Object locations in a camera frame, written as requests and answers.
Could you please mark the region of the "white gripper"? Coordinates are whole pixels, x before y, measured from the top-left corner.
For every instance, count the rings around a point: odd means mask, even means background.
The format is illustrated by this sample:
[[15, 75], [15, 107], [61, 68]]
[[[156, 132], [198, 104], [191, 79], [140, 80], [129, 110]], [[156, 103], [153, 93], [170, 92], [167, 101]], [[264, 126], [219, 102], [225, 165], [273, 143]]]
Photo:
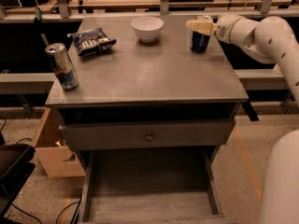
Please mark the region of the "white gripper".
[[238, 15], [222, 15], [218, 17], [216, 26], [213, 21], [191, 20], [186, 22], [186, 28], [203, 35], [213, 35], [215, 33], [218, 40], [230, 44], [232, 29], [241, 19], [242, 17]]

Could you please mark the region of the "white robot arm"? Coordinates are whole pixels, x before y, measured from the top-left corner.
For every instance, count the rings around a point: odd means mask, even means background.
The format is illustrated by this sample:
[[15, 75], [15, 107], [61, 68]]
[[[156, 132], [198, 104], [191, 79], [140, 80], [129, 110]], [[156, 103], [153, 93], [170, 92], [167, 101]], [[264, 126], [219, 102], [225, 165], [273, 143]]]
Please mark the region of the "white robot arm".
[[[236, 45], [260, 63], [277, 63], [299, 104], [299, 43], [284, 19], [272, 16], [254, 21], [238, 15], [223, 15], [216, 22], [206, 18], [190, 20], [186, 27]], [[259, 224], [299, 224], [298, 130], [282, 136], [270, 152]]]

